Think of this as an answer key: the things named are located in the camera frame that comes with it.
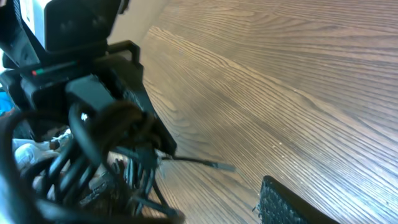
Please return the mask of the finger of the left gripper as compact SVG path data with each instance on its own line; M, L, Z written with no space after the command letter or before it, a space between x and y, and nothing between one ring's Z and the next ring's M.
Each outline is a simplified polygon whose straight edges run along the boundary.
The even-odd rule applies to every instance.
M147 116L146 120L149 120L150 123L148 132L155 134L159 138L158 149L170 156L174 156L177 150L177 143L159 118L144 86L125 87L123 97L135 103Z

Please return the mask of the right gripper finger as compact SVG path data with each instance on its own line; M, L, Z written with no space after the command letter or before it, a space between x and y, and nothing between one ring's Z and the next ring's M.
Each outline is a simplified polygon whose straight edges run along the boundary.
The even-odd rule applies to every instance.
M259 202L253 210L259 212L262 224L338 224L269 175L262 179Z

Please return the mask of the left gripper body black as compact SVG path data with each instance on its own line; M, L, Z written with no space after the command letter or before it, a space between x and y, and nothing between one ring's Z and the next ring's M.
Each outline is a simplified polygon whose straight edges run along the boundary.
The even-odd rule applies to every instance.
M94 117L90 129L142 131L146 90L140 48L131 41L110 45L104 57L29 65L1 75L19 112L1 121L1 136L11 137L22 121L33 137L56 124L75 124L80 113Z

